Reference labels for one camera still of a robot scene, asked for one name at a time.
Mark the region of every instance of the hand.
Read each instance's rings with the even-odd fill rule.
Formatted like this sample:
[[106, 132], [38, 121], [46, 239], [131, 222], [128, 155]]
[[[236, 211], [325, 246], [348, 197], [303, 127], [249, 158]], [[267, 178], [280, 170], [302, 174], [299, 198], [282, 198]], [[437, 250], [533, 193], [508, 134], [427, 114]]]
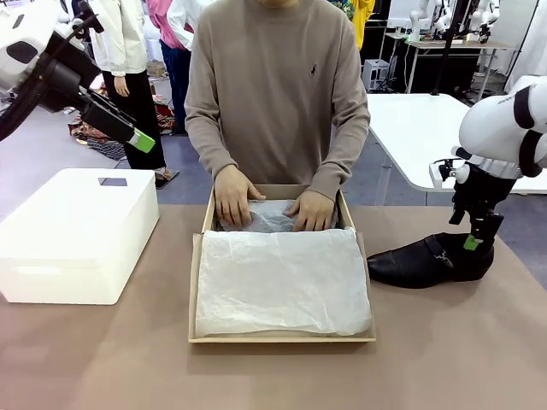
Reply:
[[129, 90], [127, 89], [125, 77], [114, 77], [114, 87], [116, 92], [122, 97], [129, 97]]
[[285, 215], [292, 217], [298, 214], [297, 222], [292, 228], [294, 232], [323, 231], [331, 228], [333, 210], [332, 199], [319, 192], [306, 190]]
[[232, 226], [247, 226], [250, 218], [247, 197], [264, 201], [266, 197], [234, 165], [221, 169], [215, 178], [216, 213]]

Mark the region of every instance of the blue jeans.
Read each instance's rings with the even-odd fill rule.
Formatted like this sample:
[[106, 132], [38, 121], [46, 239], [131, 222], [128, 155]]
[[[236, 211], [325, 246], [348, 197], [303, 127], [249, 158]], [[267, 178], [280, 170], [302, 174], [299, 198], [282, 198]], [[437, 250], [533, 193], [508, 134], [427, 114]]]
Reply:
[[185, 123], [185, 99], [188, 92], [188, 76], [190, 73], [191, 52], [182, 49], [172, 49], [160, 40], [163, 62], [169, 73], [174, 106], [174, 118], [181, 126]]

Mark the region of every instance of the white curtain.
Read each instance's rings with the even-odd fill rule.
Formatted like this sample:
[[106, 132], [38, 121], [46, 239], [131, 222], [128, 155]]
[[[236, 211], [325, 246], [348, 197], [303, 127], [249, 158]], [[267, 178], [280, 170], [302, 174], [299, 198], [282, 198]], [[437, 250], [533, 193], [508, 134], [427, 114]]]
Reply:
[[522, 47], [521, 55], [509, 77], [506, 91], [523, 75], [547, 75], [547, 1], [539, 2], [530, 32]]

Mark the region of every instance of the pink shirt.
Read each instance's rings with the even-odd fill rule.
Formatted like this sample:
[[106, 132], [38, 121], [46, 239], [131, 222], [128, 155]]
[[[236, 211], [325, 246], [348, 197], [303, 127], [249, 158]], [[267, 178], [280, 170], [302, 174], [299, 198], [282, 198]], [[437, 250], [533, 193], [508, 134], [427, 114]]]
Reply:
[[[172, 2], [173, 0], [146, 0], [148, 14], [152, 20], [152, 24], [160, 29], [160, 37], [163, 43], [172, 49], [185, 50], [168, 23], [168, 10]], [[188, 25], [186, 25], [185, 29], [191, 32]]]

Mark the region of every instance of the black pole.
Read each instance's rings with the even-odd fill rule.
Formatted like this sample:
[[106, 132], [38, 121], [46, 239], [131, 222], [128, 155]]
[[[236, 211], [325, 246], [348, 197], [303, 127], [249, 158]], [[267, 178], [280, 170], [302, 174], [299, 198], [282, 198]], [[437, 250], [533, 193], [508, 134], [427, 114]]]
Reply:
[[450, 28], [448, 29], [448, 32], [446, 33], [446, 44], [444, 45], [443, 57], [441, 58], [441, 67], [438, 70], [437, 81], [435, 81], [435, 87], [433, 88], [433, 91], [431, 91], [432, 96], [438, 96], [438, 89], [440, 88], [441, 82], [443, 81], [444, 69], [446, 68], [446, 62], [448, 61], [448, 54], [450, 53], [450, 47], [452, 47], [452, 40], [454, 39], [454, 36], [456, 35], [456, 30], [458, 26], [466, 17], [465, 15], [462, 14], [464, 7], [466, 7], [471, 1], [472, 0], [458, 0], [458, 3], [456, 4], [456, 9], [454, 10], [454, 14], [453, 14], [454, 18], [452, 19]]
[[534, 9], [533, 9], [532, 18], [530, 19], [530, 22], [528, 23], [528, 28], [526, 29], [526, 33], [524, 34], [524, 38], [522, 39], [521, 46], [519, 47], [519, 50], [516, 53], [515, 59], [513, 60], [512, 64], [511, 64], [511, 68], [509, 69], [509, 71], [507, 73], [507, 79], [505, 80], [505, 84], [503, 85], [503, 88], [505, 88], [505, 85], [507, 85], [507, 83], [509, 82], [509, 77], [513, 73], [513, 68], [515, 68], [516, 61], [521, 56], [522, 47], [524, 47], [524, 42], [526, 41], [526, 38], [528, 37], [528, 33], [530, 32], [530, 27], [532, 26], [533, 18], [536, 16], [536, 11], [538, 11], [538, 6], [539, 6], [539, 0], [537, 0], [536, 7], [534, 7]]

